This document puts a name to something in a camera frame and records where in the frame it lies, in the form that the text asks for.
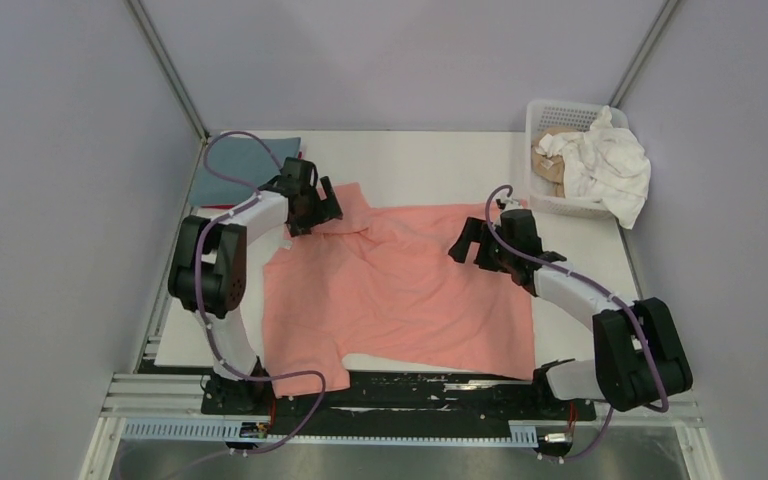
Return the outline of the salmon pink t-shirt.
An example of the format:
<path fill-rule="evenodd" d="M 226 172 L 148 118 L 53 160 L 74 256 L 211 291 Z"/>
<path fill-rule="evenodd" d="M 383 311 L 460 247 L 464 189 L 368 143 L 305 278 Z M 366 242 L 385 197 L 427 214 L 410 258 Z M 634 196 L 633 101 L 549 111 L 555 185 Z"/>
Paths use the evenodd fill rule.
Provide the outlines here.
<path fill-rule="evenodd" d="M 265 366 L 283 397 L 346 389 L 345 357 L 531 378 L 532 298 L 449 249 L 480 204 L 369 205 L 337 188 L 339 220 L 276 250 L 263 269 Z"/>

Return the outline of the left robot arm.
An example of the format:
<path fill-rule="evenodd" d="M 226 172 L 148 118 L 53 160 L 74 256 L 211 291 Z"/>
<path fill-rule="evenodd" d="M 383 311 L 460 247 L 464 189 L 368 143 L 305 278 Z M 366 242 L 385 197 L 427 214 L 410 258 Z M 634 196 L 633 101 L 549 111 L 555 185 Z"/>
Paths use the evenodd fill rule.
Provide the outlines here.
<path fill-rule="evenodd" d="M 213 218 L 185 217 L 168 276 L 168 292 L 201 326 L 213 371 L 231 381 L 227 399 L 239 412 L 257 412 L 266 388 L 255 376 L 258 355 L 239 306 L 247 284 L 248 247 L 282 227 L 291 237 L 309 235 L 343 212 L 328 177 L 308 160 L 289 157 L 273 177 L 240 204 Z"/>

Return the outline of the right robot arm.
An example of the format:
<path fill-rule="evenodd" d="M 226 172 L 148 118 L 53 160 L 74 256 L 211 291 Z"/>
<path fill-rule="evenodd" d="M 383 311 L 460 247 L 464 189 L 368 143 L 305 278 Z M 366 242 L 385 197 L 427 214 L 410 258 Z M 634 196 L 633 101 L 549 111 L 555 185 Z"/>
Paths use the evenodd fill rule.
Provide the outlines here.
<path fill-rule="evenodd" d="M 556 360 L 536 368 L 531 403 L 556 417 L 571 400 L 606 403 L 617 411 L 638 407 L 663 411 L 673 395 L 694 383 L 671 311 L 659 298 L 625 300 L 578 272 L 568 259 L 544 249 L 528 209 L 505 210 L 496 221 L 469 217 L 449 256 L 509 275 L 532 296 L 579 321 L 592 334 L 591 360 Z"/>

